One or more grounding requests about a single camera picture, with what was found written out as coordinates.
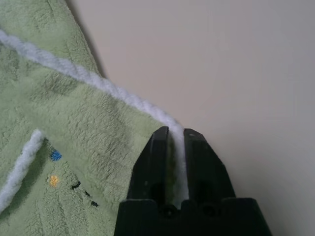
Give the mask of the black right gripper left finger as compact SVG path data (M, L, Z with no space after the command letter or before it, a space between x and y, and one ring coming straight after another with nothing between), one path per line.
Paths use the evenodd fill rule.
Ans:
M169 128L162 126L149 138L135 162L127 202L149 201L160 208L175 209L166 199Z

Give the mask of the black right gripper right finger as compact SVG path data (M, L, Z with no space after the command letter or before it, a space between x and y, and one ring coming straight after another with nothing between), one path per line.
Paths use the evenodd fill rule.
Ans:
M183 211L232 211L228 200L236 195L225 165L201 133L186 128L184 139L189 199Z

